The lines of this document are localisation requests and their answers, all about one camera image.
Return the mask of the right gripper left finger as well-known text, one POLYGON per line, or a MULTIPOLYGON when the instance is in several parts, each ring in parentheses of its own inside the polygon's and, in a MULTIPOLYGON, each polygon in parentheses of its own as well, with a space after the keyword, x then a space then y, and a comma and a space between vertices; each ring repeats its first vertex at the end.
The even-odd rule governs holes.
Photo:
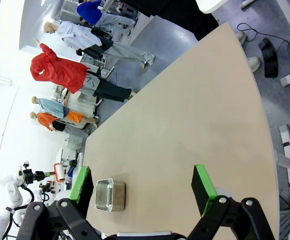
POLYGON ((80 168, 69 197, 55 200, 46 206, 32 202, 26 208, 18 240, 56 240, 68 230, 75 240, 100 240, 101 236, 86 220, 94 184, 91 169, 80 168))

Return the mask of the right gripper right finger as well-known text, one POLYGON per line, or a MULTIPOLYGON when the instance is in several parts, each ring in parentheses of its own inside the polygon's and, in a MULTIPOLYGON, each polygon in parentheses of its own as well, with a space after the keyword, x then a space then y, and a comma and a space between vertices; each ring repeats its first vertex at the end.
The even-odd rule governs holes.
POLYGON ((260 202, 253 197, 238 202, 219 195, 204 165, 193 167, 191 188, 200 220, 188 240, 212 240, 220 227, 230 228, 237 240, 275 239, 260 202))

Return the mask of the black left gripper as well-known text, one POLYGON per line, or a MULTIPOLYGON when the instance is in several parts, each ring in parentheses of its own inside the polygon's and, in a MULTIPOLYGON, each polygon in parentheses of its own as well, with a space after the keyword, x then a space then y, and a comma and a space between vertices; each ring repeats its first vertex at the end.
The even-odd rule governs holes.
POLYGON ((49 178, 51 173, 50 172, 43 172, 43 171, 32 171, 31 169, 25 169, 22 171, 24 180, 26 184, 32 184, 34 181, 37 180, 44 180, 45 178, 49 178))

